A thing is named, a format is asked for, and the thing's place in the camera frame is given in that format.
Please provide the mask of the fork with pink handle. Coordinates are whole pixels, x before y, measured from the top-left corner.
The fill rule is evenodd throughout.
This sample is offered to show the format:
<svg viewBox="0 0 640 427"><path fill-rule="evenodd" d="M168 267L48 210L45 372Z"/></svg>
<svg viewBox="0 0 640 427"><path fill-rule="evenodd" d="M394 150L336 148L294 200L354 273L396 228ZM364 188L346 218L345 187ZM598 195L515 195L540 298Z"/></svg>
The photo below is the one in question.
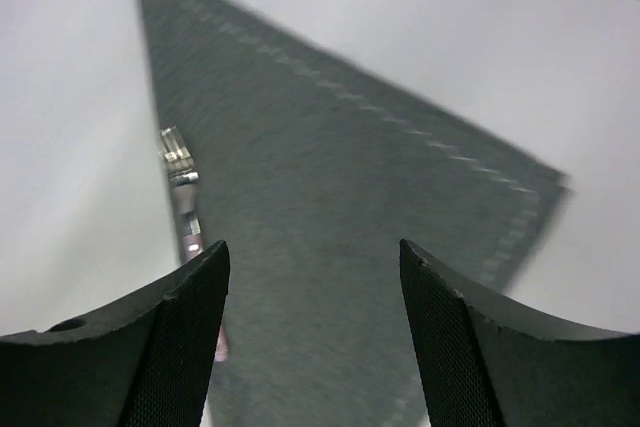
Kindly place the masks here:
<svg viewBox="0 0 640 427"><path fill-rule="evenodd" d="M159 133L173 205L177 215L177 232L182 242L184 261L204 251L204 240L197 214L199 173L194 158L175 126Z"/></svg>

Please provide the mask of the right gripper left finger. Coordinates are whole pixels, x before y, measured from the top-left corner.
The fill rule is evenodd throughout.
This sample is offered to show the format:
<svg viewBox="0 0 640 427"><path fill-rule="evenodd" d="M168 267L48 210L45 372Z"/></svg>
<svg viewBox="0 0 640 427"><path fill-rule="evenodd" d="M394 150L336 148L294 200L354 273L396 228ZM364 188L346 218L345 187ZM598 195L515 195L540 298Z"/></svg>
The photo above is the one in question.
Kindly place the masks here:
<svg viewBox="0 0 640 427"><path fill-rule="evenodd" d="M229 275L219 241L101 308L2 337L2 425L200 425Z"/></svg>

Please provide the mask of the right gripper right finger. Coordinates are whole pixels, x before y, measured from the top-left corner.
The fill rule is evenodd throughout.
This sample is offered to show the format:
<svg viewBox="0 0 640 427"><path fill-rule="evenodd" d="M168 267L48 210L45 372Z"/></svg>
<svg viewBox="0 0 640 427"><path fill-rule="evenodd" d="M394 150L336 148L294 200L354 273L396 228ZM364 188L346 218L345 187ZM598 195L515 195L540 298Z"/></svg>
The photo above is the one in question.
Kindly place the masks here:
<svg viewBox="0 0 640 427"><path fill-rule="evenodd" d="M400 279L431 425L638 426L638 335L528 307L408 240Z"/></svg>

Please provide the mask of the grey cloth napkin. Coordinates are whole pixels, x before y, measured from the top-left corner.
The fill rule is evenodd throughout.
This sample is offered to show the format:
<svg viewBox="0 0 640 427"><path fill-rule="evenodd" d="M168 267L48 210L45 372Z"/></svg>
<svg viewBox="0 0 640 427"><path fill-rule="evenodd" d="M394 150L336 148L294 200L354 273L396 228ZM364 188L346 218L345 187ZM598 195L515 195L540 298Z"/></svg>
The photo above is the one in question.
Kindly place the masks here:
<svg viewBox="0 0 640 427"><path fill-rule="evenodd" d="M227 0L140 3L159 120L231 257L215 423L416 425L400 241L502 290L561 174Z"/></svg>

